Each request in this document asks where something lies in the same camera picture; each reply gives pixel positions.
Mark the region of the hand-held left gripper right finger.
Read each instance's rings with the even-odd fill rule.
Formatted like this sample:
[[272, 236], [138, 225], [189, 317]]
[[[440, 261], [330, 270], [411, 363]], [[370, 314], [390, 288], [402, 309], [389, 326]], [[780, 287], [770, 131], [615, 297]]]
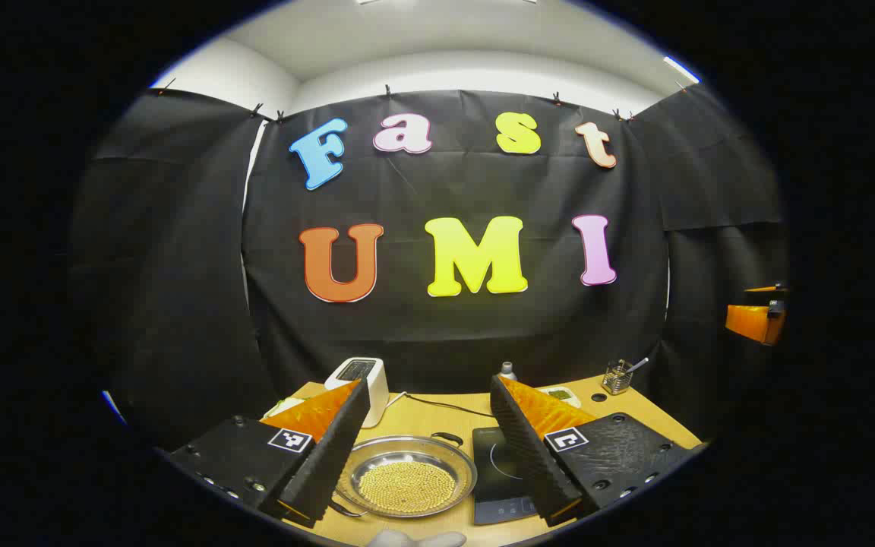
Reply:
[[693, 451], [629, 413], [595, 418], [493, 376], [491, 411], [548, 526], [611, 511], [691, 460]]

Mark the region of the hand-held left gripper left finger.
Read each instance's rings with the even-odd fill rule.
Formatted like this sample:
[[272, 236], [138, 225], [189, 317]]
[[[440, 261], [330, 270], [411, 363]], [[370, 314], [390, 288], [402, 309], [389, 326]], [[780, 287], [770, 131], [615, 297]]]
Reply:
[[247, 509], [313, 527], [369, 407], [367, 381], [358, 378], [270, 418], [223, 420], [168, 460]]

